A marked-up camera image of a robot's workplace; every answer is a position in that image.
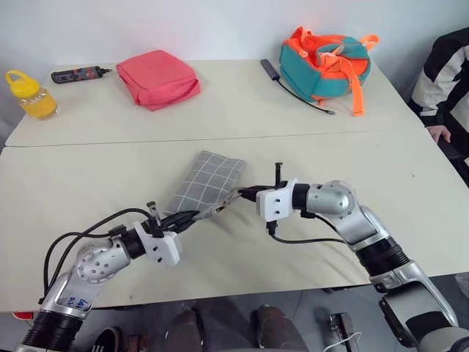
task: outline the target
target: shoe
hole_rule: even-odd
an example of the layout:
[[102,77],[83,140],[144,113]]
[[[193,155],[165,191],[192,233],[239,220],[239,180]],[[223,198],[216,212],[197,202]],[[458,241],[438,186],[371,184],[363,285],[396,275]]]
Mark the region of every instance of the shoe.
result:
[[300,332],[279,308],[261,306],[256,311],[256,330],[260,348],[308,352]]
[[202,352],[204,350],[202,321],[195,309],[187,309],[171,322],[166,332],[163,352]]
[[122,346],[122,332],[119,328],[106,328],[97,337],[88,352],[120,352]]

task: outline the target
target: sneaker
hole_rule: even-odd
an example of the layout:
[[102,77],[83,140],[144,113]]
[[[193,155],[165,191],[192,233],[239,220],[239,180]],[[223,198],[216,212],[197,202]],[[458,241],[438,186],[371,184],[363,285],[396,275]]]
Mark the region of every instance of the sneaker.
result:
[[104,329],[88,352],[119,352],[122,345],[122,332],[119,328]]

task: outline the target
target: white bracket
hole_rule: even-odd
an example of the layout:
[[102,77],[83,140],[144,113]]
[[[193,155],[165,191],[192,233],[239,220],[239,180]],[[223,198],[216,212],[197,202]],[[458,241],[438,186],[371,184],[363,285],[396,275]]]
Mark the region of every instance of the white bracket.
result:
[[155,238],[149,233],[146,233],[138,221],[133,223],[133,227],[140,237],[140,241],[145,248],[147,256],[151,260],[168,266],[178,264],[180,254],[182,253],[182,247],[179,238],[177,238],[177,233],[164,231],[163,238]]
[[258,192],[256,196],[257,213],[267,222],[290,216],[293,213],[293,188],[297,182],[298,179],[295,178],[288,181],[283,188]]

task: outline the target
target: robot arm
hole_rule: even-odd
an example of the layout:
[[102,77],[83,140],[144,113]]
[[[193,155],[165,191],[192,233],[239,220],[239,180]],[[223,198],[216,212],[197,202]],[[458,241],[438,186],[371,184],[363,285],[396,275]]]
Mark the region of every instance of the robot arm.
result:
[[148,221],[136,221],[132,229],[119,226],[109,232],[109,238],[85,243],[73,267],[49,287],[33,326],[15,352],[68,351],[104,283],[131,260],[146,254],[155,263],[179,262],[182,250],[177,234],[195,223],[198,211],[161,221],[154,203],[149,206],[158,231],[152,231]]
[[[407,257],[378,217],[358,203],[352,187],[342,181],[324,185],[280,181],[279,165],[277,172],[276,186],[240,191],[241,197],[256,203],[271,235],[276,222],[295,210],[305,218],[320,214],[358,257],[375,289],[385,293],[380,308],[402,345],[446,351],[445,347],[469,336],[469,331],[458,328],[453,309],[417,263]],[[435,349],[435,334],[440,349]]]

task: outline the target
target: backpack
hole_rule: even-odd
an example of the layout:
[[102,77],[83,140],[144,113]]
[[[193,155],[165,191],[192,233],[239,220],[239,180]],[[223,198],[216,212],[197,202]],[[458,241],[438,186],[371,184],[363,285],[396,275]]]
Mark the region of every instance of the backpack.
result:
[[361,116],[361,85],[371,70],[368,50],[380,39],[367,35],[360,40],[344,35],[313,35],[298,27],[281,47],[280,71],[302,99],[312,102],[353,94],[353,116]]

